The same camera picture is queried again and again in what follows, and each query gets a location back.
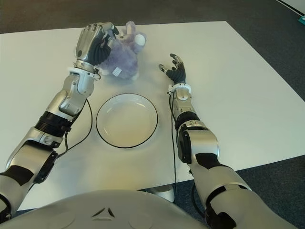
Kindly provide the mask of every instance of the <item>black joint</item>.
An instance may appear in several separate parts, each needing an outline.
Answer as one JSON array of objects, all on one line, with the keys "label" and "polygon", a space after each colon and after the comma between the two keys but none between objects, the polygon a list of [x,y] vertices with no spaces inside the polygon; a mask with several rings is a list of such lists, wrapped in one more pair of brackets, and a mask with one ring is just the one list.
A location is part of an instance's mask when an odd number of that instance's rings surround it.
[{"label": "black joint", "polygon": [[211,192],[211,194],[208,196],[208,198],[206,199],[206,205],[209,205],[210,202],[212,201],[212,199],[214,199],[214,197],[216,197],[218,194],[222,193],[226,191],[224,186],[221,186],[217,189],[215,189],[213,192]]},{"label": "black joint", "polygon": [[34,184],[40,184],[43,181],[45,181],[45,179],[48,177],[51,169],[54,166],[54,162],[57,158],[57,153],[55,151],[53,151],[50,156],[48,157],[48,159],[46,160],[46,162],[44,163],[44,165],[42,166],[42,168],[40,169],[38,175],[35,177],[33,183]]},{"label": "black joint", "polygon": [[10,206],[10,202],[1,194],[0,194],[0,200],[2,200],[6,205],[6,208],[0,212],[0,224],[1,224],[4,223],[5,221],[8,221],[11,218],[11,213],[10,213],[11,206]]},{"label": "black joint", "polygon": [[175,123],[175,128],[176,130],[179,129],[179,127],[187,122],[187,121],[190,121],[190,120],[197,120],[197,121],[200,121],[200,119],[198,118],[197,114],[192,112],[192,111],[186,111],[186,112],[183,112],[182,114],[180,114],[176,120],[176,123]]},{"label": "black joint", "polygon": [[178,157],[184,163],[192,163],[192,145],[188,132],[181,128],[177,139]]},{"label": "black joint", "polygon": [[63,137],[71,130],[72,122],[51,112],[44,112],[35,128],[56,137]]},{"label": "black joint", "polygon": [[233,229],[236,227],[234,219],[225,212],[216,214],[210,203],[206,207],[206,223],[213,229]]},{"label": "black joint", "polygon": [[20,186],[22,186],[29,182],[34,174],[27,168],[21,166],[10,166],[4,173],[0,173],[0,175],[14,179]]},{"label": "black joint", "polygon": [[207,169],[218,167],[218,166],[229,167],[229,166],[220,164],[217,159],[217,155],[213,154],[213,153],[196,154],[196,159],[197,159],[198,164],[200,164],[201,166],[203,166]]}]

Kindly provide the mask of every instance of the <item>white plate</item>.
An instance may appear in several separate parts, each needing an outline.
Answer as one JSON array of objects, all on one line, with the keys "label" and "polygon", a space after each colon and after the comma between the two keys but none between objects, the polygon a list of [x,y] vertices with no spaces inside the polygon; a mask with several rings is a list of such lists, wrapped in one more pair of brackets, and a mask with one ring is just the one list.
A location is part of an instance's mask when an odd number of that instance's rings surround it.
[{"label": "white plate", "polygon": [[118,148],[131,148],[148,140],[158,123],[154,105],[138,94],[120,94],[106,101],[96,117],[101,138]]}]

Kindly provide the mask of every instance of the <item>plush toy head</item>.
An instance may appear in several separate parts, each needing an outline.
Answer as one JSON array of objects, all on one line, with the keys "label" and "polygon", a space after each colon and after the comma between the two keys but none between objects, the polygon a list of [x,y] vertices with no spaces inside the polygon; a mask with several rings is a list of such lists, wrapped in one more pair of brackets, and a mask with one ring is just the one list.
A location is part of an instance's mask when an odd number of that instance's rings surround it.
[{"label": "plush toy head", "polygon": [[113,38],[111,53],[107,60],[99,64],[103,75],[113,75],[123,79],[135,80],[138,78],[137,54],[144,48],[146,35],[136,31],[133,21],[126,23],[118,38],[112,31],[108,34]]}]

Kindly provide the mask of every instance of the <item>white bracket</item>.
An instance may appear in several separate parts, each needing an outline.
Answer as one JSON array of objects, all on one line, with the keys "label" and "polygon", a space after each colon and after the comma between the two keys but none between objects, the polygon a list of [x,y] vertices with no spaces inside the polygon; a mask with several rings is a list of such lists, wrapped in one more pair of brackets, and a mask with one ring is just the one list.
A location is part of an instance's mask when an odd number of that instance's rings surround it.
[{"label": "white bracket", "polygon": [[69,73],[77,73],[77,74],[80,75],[80,77],[89,76],[89,77],[92,77],[95,80],[100,80],[101,79],[101,77],[98,74],[94,74],[94,73],[88,72],[88,71],[80,69],[80,68],[69,67],[68,71],[69,71]]},{"label": "white bracket", "polygon": [[191,86],[186,84],[186,83],[177,83],[174,86],[173,85],[168,85],[168,94],[171,95],[172,93],[174,93],[178,88],[186,88],[189,93],[191,93]]}]

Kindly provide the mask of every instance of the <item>plate rim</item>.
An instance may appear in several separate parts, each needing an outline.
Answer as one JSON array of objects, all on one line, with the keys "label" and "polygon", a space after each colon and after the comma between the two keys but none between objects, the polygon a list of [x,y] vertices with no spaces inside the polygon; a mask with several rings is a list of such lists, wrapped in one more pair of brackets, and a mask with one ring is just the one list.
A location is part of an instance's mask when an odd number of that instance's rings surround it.
[{"label": "plate rim", "polygon": [[[98,116],[99,116],[99,113],[100,113],[101,108],[102,108],[109,100],[111,100],[112,98],[117,97],[117,96],[119,96],[119,95],[124,95],[124,94],[133,94],[133,95],[137,95],[137,96],[140,96],[140,97],[143,97],[143,98],[147,99],[147,100],[152,104],[152,106],[153,106],[153,108],[154,108],[154,110],[156,111],[156,114],[157,114],[156,126],[154,127],[154,129],[153,129],[151,135],[150,135],[148,138],[146,138],[143,142],[141,142],[141,143],[139,143],[139,144],[137,144],[137,145],[134,145],[134,146],[127,146],[127,147],[116,146],[116,145],[113,145],[113,144],[107,142],[107,141],[102,137],[102,135],[101,135],[101,133],[99,132],[99,129],[98,129],[98,127],[97,127],[97,118],[98,118]],[[154,132],[156,131],[158,123],[159,123],[159,116],[158,116],[158,112],[157,112],[157,109],[156,109],[156,107],[154,106],[154,104],[153,104],[148,98],[146,98],[145,96],[140,95],[140,94],[136,94],[136,93],[122,93],[122,94],[117,94],[117,95],[115,95],[115,96],[113,96],[113,97],[107,99],[107,100],[100,106],[100,108],[99,108],[99,110],[98,110],[98,112],[97,112],[96,118],[95,118],[95,127],[96,127],[97,133],[99,134],[99,136],[101,137],[101,139],[102,139],[104,142],[106,142],[107,144],[109,144],[109,145],[111,145],[111,146],[113,146],[113,147],[116,147],[116,148],[120,148],[120,149],[134,148],[134,147],[137,147],[137,146],[143,144],[144,142],[146,142],[148,139],[150,139],[150,138],[152,137],[152,135],[153,135]]]}]

